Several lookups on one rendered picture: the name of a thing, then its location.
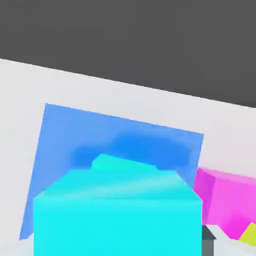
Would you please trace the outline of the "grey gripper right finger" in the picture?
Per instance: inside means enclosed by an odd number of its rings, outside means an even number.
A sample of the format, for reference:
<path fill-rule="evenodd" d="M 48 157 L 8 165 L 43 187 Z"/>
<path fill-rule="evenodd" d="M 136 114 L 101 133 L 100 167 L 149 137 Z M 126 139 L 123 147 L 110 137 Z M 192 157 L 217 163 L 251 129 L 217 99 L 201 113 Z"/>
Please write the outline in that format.
<path fill-rule="evenodd" d="M 229 238 L 217 225 L 203 225 L 202 256 L 256 256 L 256 247 Z"/>

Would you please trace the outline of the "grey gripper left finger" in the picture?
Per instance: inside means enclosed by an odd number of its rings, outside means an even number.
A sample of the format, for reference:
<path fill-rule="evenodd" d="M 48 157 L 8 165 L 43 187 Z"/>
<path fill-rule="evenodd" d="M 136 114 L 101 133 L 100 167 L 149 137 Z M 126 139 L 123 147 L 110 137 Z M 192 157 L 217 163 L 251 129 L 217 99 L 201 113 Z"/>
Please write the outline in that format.
<path fill-rule="evenodd" d="M 7 256 L 34 256 L 34 234 L 32 233 L 28 238 L 19 240 L 7 252 Z"/>

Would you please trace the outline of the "small cyan cube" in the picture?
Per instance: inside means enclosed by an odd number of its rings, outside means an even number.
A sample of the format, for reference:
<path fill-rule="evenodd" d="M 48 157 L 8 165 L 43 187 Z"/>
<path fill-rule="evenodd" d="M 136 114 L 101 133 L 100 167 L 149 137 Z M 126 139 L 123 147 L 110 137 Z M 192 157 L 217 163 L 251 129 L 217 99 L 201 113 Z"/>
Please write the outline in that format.
<path fill-rule="evenodd" d="M 202 256 L 202 201 L 170 170 L 72 170 L 33 200 L 34 256 Z"/>

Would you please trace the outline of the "small yellow-green cube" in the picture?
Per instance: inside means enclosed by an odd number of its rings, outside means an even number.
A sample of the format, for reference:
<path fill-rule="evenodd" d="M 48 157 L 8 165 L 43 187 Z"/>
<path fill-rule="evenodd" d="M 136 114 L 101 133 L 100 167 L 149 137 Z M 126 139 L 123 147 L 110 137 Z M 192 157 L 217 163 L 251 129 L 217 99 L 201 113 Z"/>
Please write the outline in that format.
<path fill-rule="evenodd" d="M 251 222 L 244 233 L 239 238 L 239 241 L 256 247 L 256 224 Z"/>

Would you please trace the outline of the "large magenta box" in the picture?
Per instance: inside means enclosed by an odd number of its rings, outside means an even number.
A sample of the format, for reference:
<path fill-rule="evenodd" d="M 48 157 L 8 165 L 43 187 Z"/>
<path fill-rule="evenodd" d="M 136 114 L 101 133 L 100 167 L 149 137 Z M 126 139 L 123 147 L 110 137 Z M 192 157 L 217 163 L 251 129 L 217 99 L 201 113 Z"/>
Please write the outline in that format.
<path fill-rule="evenodd" d="M 239 240 L 256 224 L 256 178 L 198 168 L 193 190 L 202 200 L 202 223 Z"/>

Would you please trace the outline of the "large blue box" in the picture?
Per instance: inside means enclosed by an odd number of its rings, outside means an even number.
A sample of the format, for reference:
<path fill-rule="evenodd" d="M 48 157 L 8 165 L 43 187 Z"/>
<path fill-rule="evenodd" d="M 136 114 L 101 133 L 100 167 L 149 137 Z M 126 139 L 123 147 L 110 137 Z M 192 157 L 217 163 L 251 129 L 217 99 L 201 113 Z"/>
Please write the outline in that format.
<path fill-rule="evenodd" d="M 176 170 L 193 186 L 203 134 L 46 104 L 20 230 L 33 232 L 33 199 L 69 170 L 88 169 L 101 154 Z"/>

